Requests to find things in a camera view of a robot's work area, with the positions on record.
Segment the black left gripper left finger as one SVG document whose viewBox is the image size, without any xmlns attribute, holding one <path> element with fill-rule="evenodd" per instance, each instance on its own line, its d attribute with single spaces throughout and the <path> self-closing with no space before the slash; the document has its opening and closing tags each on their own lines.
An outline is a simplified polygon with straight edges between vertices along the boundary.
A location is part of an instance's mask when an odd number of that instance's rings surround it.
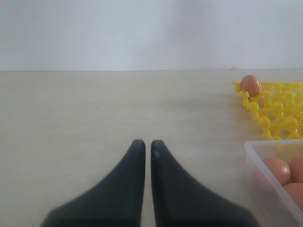
<svg viewBox="0 0 303 227">
<path fill-rule="evenodd" d="M 49 212 L 43 227 L 139 227 L 145 184 L 145 143 L 134 140 L 98 184 Z"/>
</svg>

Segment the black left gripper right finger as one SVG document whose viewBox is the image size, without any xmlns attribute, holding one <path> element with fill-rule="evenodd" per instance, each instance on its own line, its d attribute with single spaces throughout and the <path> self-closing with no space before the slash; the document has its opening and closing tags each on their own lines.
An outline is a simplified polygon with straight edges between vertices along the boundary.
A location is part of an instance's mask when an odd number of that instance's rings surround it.
<svg viewBox="0 0 303 227">
<path fill-rule="evenodd" d="M 258 227 L 252 213 L 209 190 L 173 157 L 162 140 L 151 143 L 151 187 L 158 227 Z"/>
</svg>

